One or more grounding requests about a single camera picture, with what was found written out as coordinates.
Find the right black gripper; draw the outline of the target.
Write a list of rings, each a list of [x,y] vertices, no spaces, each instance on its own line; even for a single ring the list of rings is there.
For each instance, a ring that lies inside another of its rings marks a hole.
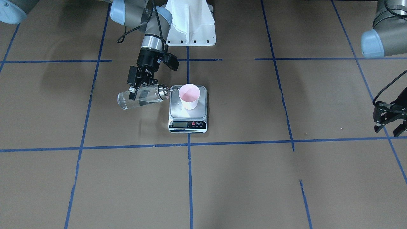
[[[130,66],[128,71],[127,84],[130,85],[128,96],[130,100],[136,100],[140,86],[158,84],[158,80],[154,78],[154,73],[158,71],[159,61],[162,57],[162,51],[152,48],[141,48],[136,66]]]

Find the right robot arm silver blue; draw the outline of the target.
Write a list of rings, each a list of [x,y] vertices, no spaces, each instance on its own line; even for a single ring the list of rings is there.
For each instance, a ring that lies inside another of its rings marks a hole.
[[[94,44],[95,33],[85,25],[90,23],[94,0],[64,0],[64,10],[56,11],[52,3],[56,0],[2,0],[1,22],[20,24],[32,31],[25,44],[36,51],[44,51],[42,44],[49,49],[55,48],[62,54],[72,51],[78,54]],[[152,101],[147,97],[147,90],[156,91],[158,96],[168,96],[169,89],[157,84],[154,73],[160,63],[176,71],[179,67],[177,56],[168,52],[167,38],[172,22],[171,13],[164,7],[151,2],[148,9],[147,0],[110,0],[110,18],[125,27],[123,35],[117,42],[122,43],[125,36],[134,31],[144,33],[137,65],[131,66],[127,83],[129,91],[120,93],[128,95],[132,101]]]

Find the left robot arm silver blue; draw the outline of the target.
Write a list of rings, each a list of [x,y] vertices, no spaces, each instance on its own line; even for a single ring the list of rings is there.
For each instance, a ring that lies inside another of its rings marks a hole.
[[[372,29],[361,36],[362,55],[367,59],[378,59],[407,52],[407,5],[405,0],[379,0]],[[393,130],[398,137],[406,131],[407,92],[404,89],[391,103],[379,101],[378,97],[406,75],[398,75],[384,87],[373,99],[373,119],[375,132],[379,132],[388,123],[401,119],[403,122]]]

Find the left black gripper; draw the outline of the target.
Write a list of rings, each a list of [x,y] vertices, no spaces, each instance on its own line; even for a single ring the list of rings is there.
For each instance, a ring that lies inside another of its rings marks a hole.
[[[398,96],[393,102],[385,103],[383,101],[378,101],[378,95],[373,100],[373,105],[375,106],[373,112],[373,119],[375,122],[374,130],[379,132],[384,128],[385,125],[396,121],[397,119],[403,120],[403,123],[398,125],[393,130],[393,136],[398,137],[403,132],[407,130],[406,121],[406,104],[407,99],[405,95]]]

